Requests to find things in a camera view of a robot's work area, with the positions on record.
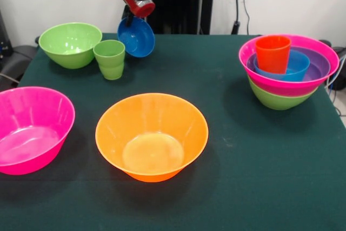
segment bowl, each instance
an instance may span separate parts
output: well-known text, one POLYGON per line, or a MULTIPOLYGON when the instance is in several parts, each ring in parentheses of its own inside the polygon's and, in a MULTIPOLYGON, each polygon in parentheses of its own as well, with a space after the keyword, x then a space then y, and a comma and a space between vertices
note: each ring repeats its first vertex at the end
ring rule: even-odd
POLYGON ((0 172, 22 175, 49 164, 59 153, 75 120, 62 93, 21 87, 0 93, 0 172))
POLYGON ((267 78, 279 81, 302 81, 310 65, 309 58, 299 51, 290 50, 287 70, 285 74, 270 73, 258 67, 257 58, 254 59, 255 71, 267 78))
POLYGON ((99 28, 85 23, 60 24, 45 31, 38 43, 54 62, 67 69, 79 69, 94 59, 92 49, 102 39, 99 28))
POLYGON ((96 127, 96 144, 113 166, 144 182, 172 178, 202 153, 208 126, 188 101, 146 93, 110 107, 96 127))
POLYGON ((321 83, 323 83, 328 77, 335 73, 339 66, 339 58, 337 54, 332 50, 332 48, 320 41, 299 35, 286 36, 291 39, 292 47, 305 48, 315 51, 324 56, 330 64, 330 70, 328 74, 315 80, 303 82, 279 81, 259 75, 247 66, 249 58, 253 54, 255 54, 255 42, 257 41, 258 37, 246 42, 241 47, 239 51, 239 60, 251 80, 265 91, 283 96, 303 96, 309 94, 314 91, 321 83))
MULTIPOLYGON (((312 50, 298 48, 298 47, 292 47, 292 50, 297 50, 301 53, 304 53, 310 59, 310 66, 308 68, 307 73, 305 73, 303 81, 317 80, 319 78, 326 76, 329 73, 330 64, 328 60, 324 58, 323 55, 312 50)), ((254 65, 255 58, 256 58, 256 54, 253 54, 248 59, 248 62, 247 62, 247 67, 252 71, 255 71, 255 65, 254 65)))
POLYGON ((118 39, 125 45, 125 50, 133 57, 143 58, 151 54, 155 46, 155 35, 150 25, 134 17, 131 26, 127 27, 124 18, 118 27, 118 39))
POLYGON ((267 108, 274 109, 274 110, 287 110, 287 109, 293 108, 303 103, 317 90, 316 88, 312 92, 305 94, 303 96, 286 97, 286 96, 275 95, 261 89, 250 78, 249 78, 249 82, 250 82, 251 89, 254 92, 255 96, 258 98, 258 100, 267 108))

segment dark green table cover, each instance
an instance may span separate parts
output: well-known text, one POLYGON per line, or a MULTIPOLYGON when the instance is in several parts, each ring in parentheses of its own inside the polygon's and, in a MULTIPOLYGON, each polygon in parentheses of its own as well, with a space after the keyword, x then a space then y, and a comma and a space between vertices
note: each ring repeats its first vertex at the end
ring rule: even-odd
POLYGON ((50 165, 0 174, 0 230, 346 230, 341 120, 322 88, 287 111, 262 106, 238 61, 249 38, 157 35, 152 55, 127 58, 116 81, 95 61, 68 70, 40 50, 21 86, 65 93, 76 121, 50 165), (209 125, 202 155, 162 183, 133 180, 95 144, 105 110, 146 92, 187 99, 209 125))

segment pink bowl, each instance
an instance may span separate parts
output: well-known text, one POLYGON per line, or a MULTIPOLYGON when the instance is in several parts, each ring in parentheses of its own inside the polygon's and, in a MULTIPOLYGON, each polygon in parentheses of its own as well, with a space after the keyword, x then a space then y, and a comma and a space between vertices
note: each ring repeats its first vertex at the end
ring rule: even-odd
POLYGON ((265 91, 276 94, 276 95, 282 95, 282 96, 303 96, 312 92, 314 89, 316 89, 322 82, 324 82, 328 77, 330 77, 333 73, 335 73, 335 71, 339 67, 340 61, 339 61, 338 55, 333 51, 332 48, 330 48, 326 44, 320 41, 317 41, 308 37, 304 37, 304 36, 299 36, 299 35, 284 35, 284 36, 287 36, 291 39, 292 47, 301 47, 301 48, 310 49, 323 55, 330 63, 330 71, 328 75, 322 78, 319 78, 313 81, 304 81, 304 82, 278 81, 272 78, 267 78, 262 75, 259 75, 247 67, 248 59, 256 52, 256 47, 255 47, 256 41, 263 36, 256 37, 246 42, 241 47, 239 51, 239 60, 241 64, 243 65, 244 69, 246 70, 246 72, 248 73, 251 80, 257 86, 264 89, 265 91))
POLYGON ((59 153, 75 121, 72 102, 42 87, 0 93, 0 172, 21 175, 37 171, 59 153))

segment green bowl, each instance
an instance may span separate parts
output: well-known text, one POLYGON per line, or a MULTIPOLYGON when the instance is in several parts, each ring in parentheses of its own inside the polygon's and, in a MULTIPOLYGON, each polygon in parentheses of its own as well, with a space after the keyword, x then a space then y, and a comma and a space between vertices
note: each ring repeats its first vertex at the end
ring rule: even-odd
POLYGON ((286 110, 295 107, 296 105, 299 105, 303 103, 305 100, 307 100, 317 90, 316 88, 312 92, 304 96, 286 97, 275 95, 261 89, 254 82, 252 82, 250 78, 249 82, 251 89, 254 92, 255 96, 258 98, 258 100, 266 107, 275 110, 286 110))
POLYGON ((102 32, 94 25, 67 23, 45 31, 38 43, 57 64, 67 69, 79 69, 94 59, 92 49, 101 39, 102 32))

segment white wall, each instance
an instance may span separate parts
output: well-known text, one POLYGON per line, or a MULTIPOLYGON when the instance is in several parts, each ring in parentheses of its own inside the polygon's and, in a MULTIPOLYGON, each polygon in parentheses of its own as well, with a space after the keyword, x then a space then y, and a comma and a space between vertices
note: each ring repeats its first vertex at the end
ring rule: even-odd
POLYGON ((92 23, 116 32, 125 4, 122 0, 0 0, 12 45, 34 44, 49 27, 66 22, 92 23))
MULTIPOLYGON (((346 45, 346 0, 246 0, 251 16, 250 33, 294 33, 326 38, 346 45)), ((240 33, 246 16, 240 2, 240 33)), ((0 0, 13 45, 33 44, 45 29, 64 22, 92 23, 116 32, 122 0, 0 0)), ((215 0, 211 33, 229 34, 235 20, 235 0, 215 0)))
MULTIPOLYGON (((346 45, 346 0, 245 0, 250 34, 291 33, 346 45)), ((239 3, 244 34, 247 17, 239 3)), ((212 34, 229 34, 236 17, 235 0, 214 0, 212 34)))

